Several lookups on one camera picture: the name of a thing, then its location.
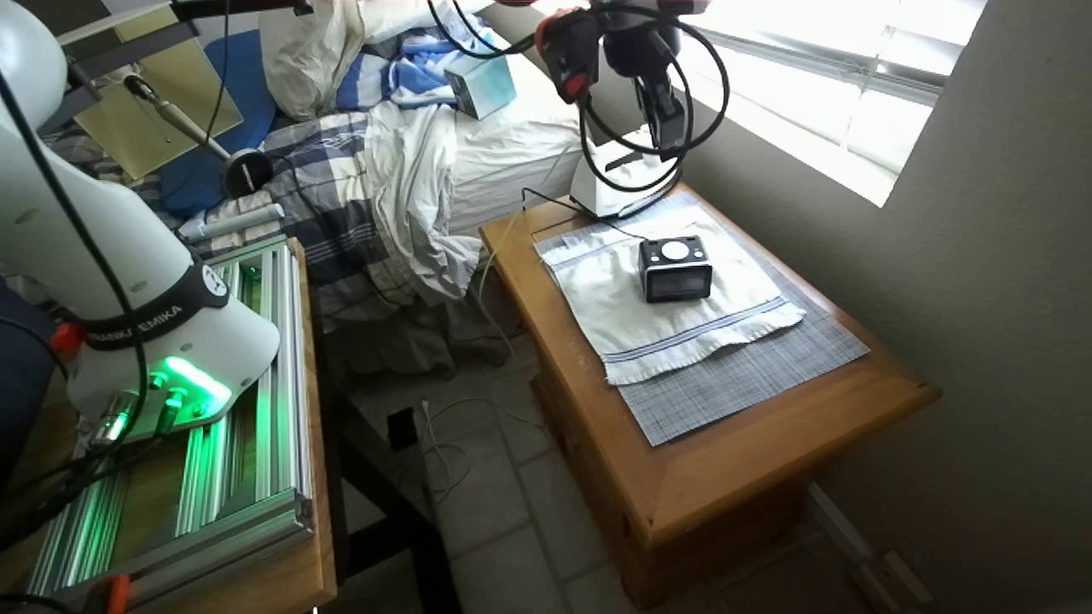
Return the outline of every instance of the small black box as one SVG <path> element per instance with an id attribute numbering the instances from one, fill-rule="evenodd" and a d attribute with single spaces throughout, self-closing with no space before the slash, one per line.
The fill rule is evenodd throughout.
<path id="1" fill-rule="evenodd" d="M 645 237 L 640 287 L 647 302 L 711 297 L 712 265 L 701 235 Z"/>

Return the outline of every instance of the white wall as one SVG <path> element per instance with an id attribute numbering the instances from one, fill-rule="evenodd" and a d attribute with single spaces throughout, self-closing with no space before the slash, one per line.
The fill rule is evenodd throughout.
<path id="1" fill-rule="evenodd" d="M 941 386 L 822 476 L 935 611 L 1092 597 L 1089 22 L 1089 0 L 993 0 L 880 212 L 736 127 L 688 160 L 692 188 Z"/>

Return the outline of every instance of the window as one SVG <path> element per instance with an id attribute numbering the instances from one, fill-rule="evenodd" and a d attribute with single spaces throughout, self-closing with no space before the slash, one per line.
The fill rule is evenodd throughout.
<path id="1" fill-rule="evenodd" d="M 727 117 L 884 204 L 945 88 L 986 0 L 711 0 L 682 17 L 721 50 Z M 717 105 L 717 71 L 682 37 L 696 100 Z"/>

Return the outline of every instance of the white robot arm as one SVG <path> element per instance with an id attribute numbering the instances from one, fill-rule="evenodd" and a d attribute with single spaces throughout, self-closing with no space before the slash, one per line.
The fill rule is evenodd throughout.
<path id="1" fill-rule="evenodd" d="M 148 403 L 144 432 L 223 415 L 270 368 L 280 343 L 277 327 L 229 297 L 226 283 L 199 265 L 131 188 L 93 179 L 39 144 L 32 129 L 65 95 L 65 54 L 50 29 L 15 0 L 0 0 L 0 74 L 7 88 L 0 105 L 0 262 L 39 278 L 81 323 L 85 341 L 67 378 L 74 409 L 101 421 L 121 396 L 134 398 L 144 386 L 166 386 L 160 398 L 169 415 L 166 406 Z"/>

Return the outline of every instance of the tiled floor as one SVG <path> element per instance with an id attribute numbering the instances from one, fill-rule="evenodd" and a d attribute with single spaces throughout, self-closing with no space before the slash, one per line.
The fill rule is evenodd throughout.
<path id="1" fill-rule="evenodd" d="M 397 409 L 421 409 L 439 531 L 466 614 L 634 614 L 535 409 L 533 343 L 516 338 L 513 348 L 500 368 L 378 378 L 359 387 L 355 406 L 374 425 Z M 349 501 L 349 526 L 372 519 L 378 510 L 370 501 Z M 417 614 L 411 556 L 359 572 L 326 611 Z M 800 526 L 753 567 L 651 606 L 651 614 L 721 611 L 862 614 L 862 602 L 837 549 L 819 527 Z"/>

